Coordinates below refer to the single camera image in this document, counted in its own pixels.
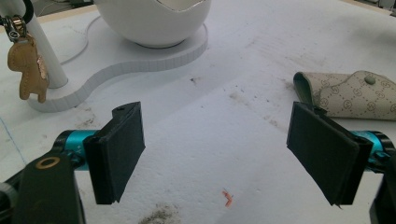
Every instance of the keychain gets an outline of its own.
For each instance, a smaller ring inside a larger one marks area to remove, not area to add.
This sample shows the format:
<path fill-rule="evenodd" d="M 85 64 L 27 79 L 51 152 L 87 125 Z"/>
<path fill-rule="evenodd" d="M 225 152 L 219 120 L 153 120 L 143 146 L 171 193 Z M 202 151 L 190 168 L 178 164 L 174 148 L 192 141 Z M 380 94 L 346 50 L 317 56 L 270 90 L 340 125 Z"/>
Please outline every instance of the keychain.
<path fill-rule="evenodd" d="M 2 18 L 8 38 L 14 45 L 8 52 L 8 67 L 12 71 L 22 72 L 20 98 L 27 100 L 30 93 L 37 94 L 37 101 L 46 101 L 49 80 L 44 61 L 37 53 L 35 39 L 29 35 L 21 16 Z"/>

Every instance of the white round base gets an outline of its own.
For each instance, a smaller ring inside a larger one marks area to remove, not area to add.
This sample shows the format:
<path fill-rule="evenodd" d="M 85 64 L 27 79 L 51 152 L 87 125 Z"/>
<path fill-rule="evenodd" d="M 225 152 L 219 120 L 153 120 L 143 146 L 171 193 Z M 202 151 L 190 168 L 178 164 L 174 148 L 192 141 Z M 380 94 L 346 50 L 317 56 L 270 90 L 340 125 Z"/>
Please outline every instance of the white round base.
<path fill-rule="evenodd" d="M 101 18 L 95 19 L 88 29 L 88 46 L 63 65 L 68 83 L 59 89 L 49 89 L 44 104 L 33 94 L 28 104 L 41 112 L 67 110 L 81 104 L 95 88 L 113 77 L 164 71 L 194 61 L 205 52 L 207 39 L 203 25 L 172 48 L 148 49 L 115 34 Z"/>

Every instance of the tan animal keychain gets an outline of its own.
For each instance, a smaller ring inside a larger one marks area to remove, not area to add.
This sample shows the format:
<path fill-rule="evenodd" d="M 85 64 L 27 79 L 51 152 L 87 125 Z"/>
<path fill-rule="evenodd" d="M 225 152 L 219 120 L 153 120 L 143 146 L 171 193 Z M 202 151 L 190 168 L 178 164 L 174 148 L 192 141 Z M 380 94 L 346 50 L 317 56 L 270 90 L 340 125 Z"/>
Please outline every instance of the tan animal keychain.
<path fill-rule="evenodd" d="M 49 80 L 41 56 L 37 53 L 35 39 L 25 33 L 16 38 L 8 53 L 8 67 L 12 71 L 22 72 L 20 97 L 27 100 L 30 93 L 38 95 L 37 101 L 46 101 Z"/>

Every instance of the white pole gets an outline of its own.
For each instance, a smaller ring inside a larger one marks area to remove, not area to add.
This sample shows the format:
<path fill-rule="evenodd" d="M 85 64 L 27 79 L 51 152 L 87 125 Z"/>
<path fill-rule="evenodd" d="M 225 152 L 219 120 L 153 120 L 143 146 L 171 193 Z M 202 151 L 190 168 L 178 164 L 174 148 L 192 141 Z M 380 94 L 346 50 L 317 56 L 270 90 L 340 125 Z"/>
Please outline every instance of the white pole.
<path fill-rule="evenodd" d="M 0 0 L 0 15 L 2 17 L 23 16 L 25 10 L 26 8 L 22 0 Z M 51 89 L 57 89 L 64 86 L 67 83 L 66 74 L 35 15 L 27 23 L 26 27 L 29 33 L 35 38 L 38 52 L 43 56 L 46 63 L 49 72 L 49 87 Z"/>

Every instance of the white bowl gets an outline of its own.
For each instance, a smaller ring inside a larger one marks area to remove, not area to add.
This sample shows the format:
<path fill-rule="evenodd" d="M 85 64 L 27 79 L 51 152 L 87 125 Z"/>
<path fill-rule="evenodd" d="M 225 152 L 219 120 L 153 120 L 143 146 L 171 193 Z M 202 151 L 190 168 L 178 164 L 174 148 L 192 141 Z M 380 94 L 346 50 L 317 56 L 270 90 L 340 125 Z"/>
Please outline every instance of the white bowl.
<path fill-rule="evenodd" d="M 105 22 L 117 33 L 149 48 L 172 47 L 193 35 L 211 0 L 95 0 Z"/>

